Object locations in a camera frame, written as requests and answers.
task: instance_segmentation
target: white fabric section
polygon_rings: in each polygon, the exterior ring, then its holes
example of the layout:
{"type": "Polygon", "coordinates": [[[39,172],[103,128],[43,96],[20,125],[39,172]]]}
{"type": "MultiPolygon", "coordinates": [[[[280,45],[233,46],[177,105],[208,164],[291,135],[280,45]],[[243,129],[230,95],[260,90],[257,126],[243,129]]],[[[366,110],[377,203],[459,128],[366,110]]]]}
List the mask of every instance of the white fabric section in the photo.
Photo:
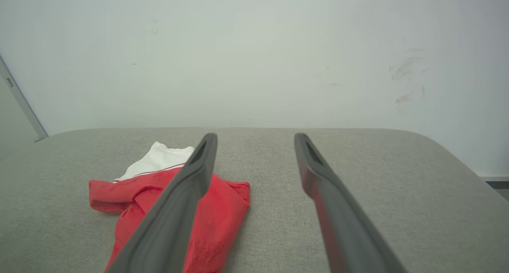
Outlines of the white fabric section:
{"type": "Polygon", "coordinates": [[[131,164],[127,168],[126,173],[122,177],[115,179],[115,181],[131,179],[144,173],[179,168],[191,157],[192,152],[194,152],[192,146],[187,148],[168,148],[165,144],[156,141],[142,159],[131,164]]]}

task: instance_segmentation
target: red garment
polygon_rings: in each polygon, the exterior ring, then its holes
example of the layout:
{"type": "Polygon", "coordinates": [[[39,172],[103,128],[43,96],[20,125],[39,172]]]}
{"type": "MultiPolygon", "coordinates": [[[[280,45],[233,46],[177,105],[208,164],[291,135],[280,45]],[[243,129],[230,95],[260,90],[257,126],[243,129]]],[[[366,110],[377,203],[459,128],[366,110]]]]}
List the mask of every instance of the red garment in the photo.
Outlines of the red garment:
{"type": "MultiPolygon", "coordinates": [[[[106,271],[179,170],[141,175],[118,183],[89,181],[89,200],[93,209],[122,213],[106,271]]],[[[221,271],[248,208],[249,183],[224,181],[212,175],[209,190],[196,208],[185,273],[221,271]]]]}

